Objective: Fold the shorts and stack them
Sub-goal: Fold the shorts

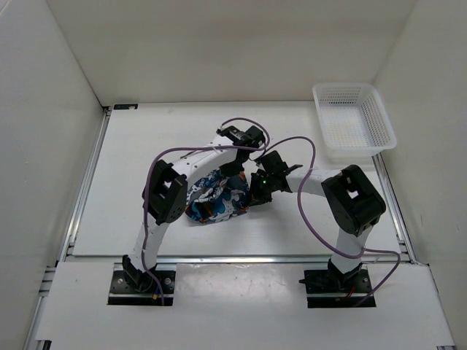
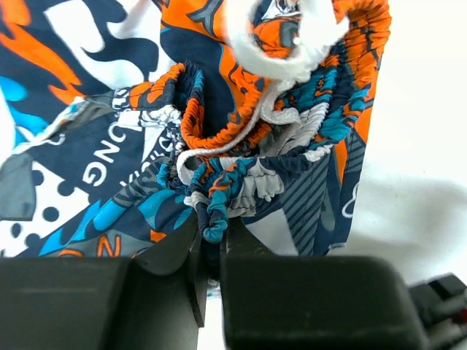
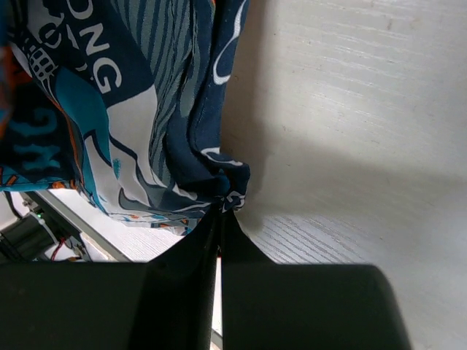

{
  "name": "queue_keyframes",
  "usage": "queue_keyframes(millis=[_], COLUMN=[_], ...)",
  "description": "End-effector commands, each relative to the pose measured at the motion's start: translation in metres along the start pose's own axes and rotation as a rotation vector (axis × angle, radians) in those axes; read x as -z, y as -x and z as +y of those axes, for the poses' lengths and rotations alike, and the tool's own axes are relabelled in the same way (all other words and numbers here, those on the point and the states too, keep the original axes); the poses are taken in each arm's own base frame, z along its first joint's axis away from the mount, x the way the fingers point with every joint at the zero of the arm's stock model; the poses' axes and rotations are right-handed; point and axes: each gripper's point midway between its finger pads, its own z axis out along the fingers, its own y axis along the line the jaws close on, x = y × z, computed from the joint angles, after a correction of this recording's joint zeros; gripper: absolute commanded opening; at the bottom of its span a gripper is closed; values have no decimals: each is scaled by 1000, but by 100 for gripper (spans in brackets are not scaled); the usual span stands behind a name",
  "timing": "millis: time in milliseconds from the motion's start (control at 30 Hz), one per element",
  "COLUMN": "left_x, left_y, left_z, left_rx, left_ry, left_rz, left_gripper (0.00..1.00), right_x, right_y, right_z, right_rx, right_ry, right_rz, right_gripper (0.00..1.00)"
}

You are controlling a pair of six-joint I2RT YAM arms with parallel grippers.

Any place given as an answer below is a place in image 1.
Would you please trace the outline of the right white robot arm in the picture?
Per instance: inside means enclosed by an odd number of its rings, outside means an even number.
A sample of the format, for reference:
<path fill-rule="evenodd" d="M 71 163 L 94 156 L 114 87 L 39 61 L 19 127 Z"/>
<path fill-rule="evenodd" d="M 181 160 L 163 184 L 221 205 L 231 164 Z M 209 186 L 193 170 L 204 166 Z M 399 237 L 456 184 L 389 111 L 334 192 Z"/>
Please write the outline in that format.
<path fill-rule="evenodd" d="M 302 165 L 288 166 L 273 151 L 256 161 L 258 170 L 251 176 L 251 206 L 272 201 L 276 191 L 295 193 L 302 217 L 303 193 L 317 195 L 327 200 L 333 218 L 339 226 L 335 246 L 331 246 L 317 232 L 313 234 L 332 252 L 328 261 L 328 284 L 343 292 L 350 287 L 361 269 L 361 257 L 369 233 L 386 211 L 386 204 L 377 189 L 357 165 L 350 165 L 338 174 L 322 180 Z"/>

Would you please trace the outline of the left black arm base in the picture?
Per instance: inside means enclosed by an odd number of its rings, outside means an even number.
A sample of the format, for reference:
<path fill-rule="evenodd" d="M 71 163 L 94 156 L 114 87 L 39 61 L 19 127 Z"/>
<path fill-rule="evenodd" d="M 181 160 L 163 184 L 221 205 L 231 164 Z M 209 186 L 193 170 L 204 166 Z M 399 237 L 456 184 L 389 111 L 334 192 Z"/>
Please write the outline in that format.
<path fill-rule="evenodd" d="M 114 270 L 109 287 L 107 304 L 111 306 L 173 306 L 176 271 L 153 271 L 162 287 L 148 276 L 141 287 L 126 275 L 124 270 Z"/>

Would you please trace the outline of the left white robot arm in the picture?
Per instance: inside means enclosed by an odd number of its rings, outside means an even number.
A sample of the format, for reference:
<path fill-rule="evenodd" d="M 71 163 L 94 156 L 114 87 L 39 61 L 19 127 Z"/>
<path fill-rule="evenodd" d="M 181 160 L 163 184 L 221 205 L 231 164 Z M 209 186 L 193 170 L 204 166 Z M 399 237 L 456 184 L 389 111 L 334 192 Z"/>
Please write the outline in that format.
<path fill-rule="evenodd" d="M 130 254 L 123 256 L 124 276 L 137 292 L 160 285 L 152 269 L 158 250 L 171 223 L 185 211 L 188 190 L 210 171 L 228 176 L 243 171 L 251 153 L 269 145 L 267 131 L 253 125 L 246 131 L 228 126 L 202 147 L 175 147 L 162 151 L 151 163 L 142 192 L 143 220 Z"/>

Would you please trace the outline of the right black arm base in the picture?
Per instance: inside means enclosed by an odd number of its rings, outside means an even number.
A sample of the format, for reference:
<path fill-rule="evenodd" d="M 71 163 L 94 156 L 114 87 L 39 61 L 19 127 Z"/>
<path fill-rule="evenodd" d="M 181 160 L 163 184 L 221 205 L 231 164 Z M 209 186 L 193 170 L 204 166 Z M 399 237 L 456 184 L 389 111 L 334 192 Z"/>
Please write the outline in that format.
<path fill-rule="evenodd" d="M 339 285 L 329 270 L 305 270 L 299 281 L 305 285 L 307 308 L 375 308 L 371 280 L 366 269 Z"/>

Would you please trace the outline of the colourful patterned shorts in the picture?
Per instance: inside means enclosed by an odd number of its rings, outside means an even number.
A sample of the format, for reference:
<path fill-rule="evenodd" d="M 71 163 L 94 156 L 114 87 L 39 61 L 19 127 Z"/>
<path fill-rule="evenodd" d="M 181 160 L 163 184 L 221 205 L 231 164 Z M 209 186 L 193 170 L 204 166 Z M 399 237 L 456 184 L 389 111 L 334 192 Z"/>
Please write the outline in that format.
<path fill-rule="evenodd" d="M 205 225 L 246 214 L 249 191 L 243 171 L 225 176 L 219 168 L 215 169 L 188 189 L 185 214 Z"/>

